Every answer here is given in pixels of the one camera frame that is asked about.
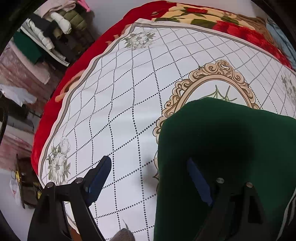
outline green cloth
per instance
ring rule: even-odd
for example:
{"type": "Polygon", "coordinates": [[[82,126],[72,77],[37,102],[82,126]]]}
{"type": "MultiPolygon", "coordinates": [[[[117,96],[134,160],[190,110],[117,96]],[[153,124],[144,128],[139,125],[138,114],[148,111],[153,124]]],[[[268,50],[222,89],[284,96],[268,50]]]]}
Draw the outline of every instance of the green cloth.
{"type": "Polygon", "coordinates": [[[81,17],[81,15],[77,13],[75,10],[70,10],[69,12],[59,10],[58,13],[62,15],[65,19],[67,19],[71,23],[72,28],[74,29],[82,31],[87,27],[87,23],[84,20],[84,18],[81,17]]]}
{"type": "Polygon", "coordinates": [[[210,208],[188,172],[192,157],[207,183],[253,183],[271,226],[280,230],[296,186],[296,120],[205,98],[184,105],[161,127],[154,241],[192,241],[210,208]]]}
{"type": "Polygon", "coordinates": [[[41,49],[22,32],[15,32],[13,41],[32,64],[36,64],[38,59],[43,55],[41,49]]]}

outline white plastic bag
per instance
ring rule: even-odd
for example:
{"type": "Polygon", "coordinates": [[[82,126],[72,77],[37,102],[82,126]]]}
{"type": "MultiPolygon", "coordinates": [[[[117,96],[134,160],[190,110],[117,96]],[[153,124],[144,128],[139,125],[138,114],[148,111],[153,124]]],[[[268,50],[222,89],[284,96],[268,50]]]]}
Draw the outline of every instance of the white plastic bag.
{"type": "Polygon", "coordinates": [[[22,106],[26,103],[33,104],[37,100],[35,96],[31,95],[26,89],[23,88],[0,84],[0,90],[6,98],[13,100],[19,106],[22,106]]]}
{"type": "Polygon", "coordinates": [[[19,188],[19,185],[17,183],[17,180],[16,179],[10,179],[9,186],[10,186],[10,189],[12,191],[12,195],[15,198],[16,204],[21,207],[22,206],[22,200],[20,198],[20,188],[19,188]]]}

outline blue cloth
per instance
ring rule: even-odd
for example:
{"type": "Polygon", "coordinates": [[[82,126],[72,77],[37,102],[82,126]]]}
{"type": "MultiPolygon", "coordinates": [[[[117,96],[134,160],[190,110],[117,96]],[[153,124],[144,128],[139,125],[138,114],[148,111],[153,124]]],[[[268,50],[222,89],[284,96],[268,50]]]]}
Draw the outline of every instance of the blue cloth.
{"type": "Polygon", "coordinates": [[[287,59],[290,61],[293,69],[296,69],[296,51],[292,47],[290,41],[287,39],[278,25],[269,17],[267,17],[266,28],[271,36],[277,42],[278,46],[285,53],[287,59]]]}
{"type": "Polygon", "coordinates": [[[191,158],[187,161],[187,171],[200,195],[200,198],[210,206],[213,202],[210,187],[191,158]]]}

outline metal screw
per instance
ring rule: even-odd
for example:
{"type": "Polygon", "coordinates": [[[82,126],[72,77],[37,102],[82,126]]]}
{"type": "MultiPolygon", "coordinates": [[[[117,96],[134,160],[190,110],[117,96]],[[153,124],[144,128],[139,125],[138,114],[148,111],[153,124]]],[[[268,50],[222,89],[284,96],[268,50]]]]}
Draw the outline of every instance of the metal screw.
{"type": "Polygon", "coordinates": [[[75,179],[76,183],[82,183],[83,182],[83,177],[78,177],[75,179]]]}
{"type": "Polygon", "coordinates": [[[224,179],[219,177],[216,179],[216,182],[222,184],[222,183],[224,183],[224,179]]]}
{"type": "Polygon", "coordinates": [[[248,188],[252,188],[253,187],[253,184],[251,182],[247,182],[246,185],[247,185],[248,188]]]}
{"type": "Polygon", "coordinates": [[[47,184],[46,184],[46,187],[47,187],[47,188],[51,188],[53,185],[54,185],[54,183],[53,183],[53,182],[50,182],[50,183],[47,183],[47,184]]]}

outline floral blanket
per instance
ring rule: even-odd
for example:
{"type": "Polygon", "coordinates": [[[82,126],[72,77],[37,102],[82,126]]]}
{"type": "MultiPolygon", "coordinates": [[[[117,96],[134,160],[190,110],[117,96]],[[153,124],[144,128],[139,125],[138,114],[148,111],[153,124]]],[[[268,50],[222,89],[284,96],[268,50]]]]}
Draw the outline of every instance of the floral blanket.
{"type": "Polygon", "coordinates": [[[242,18],[234,13],[208,7],[195,7],[177,3],[176,6],[171,7],[162,17],[153,18],[152,21],[188,23],[228,33],[261,47],[276,57],[283,65],[292,68],[286,56],[278,48],[267,41],[265,37],[257,32],[248,22],[242,20],[242,18]]]}
{"type": "MultiPolygon", "coordinates": [[[[294,71],[248,41],[139,19],[91,60],[66,94],[39,159],[40,183],[71,183],[108,155],[111,173],[90,206],[95,222],[106,240],[126,225],[137,241],[151,240],[162,123],[206,97],[294,118],[295,86],[294,71]]],[[[65,209],[77,229],[71,204],[65,209]]]]}

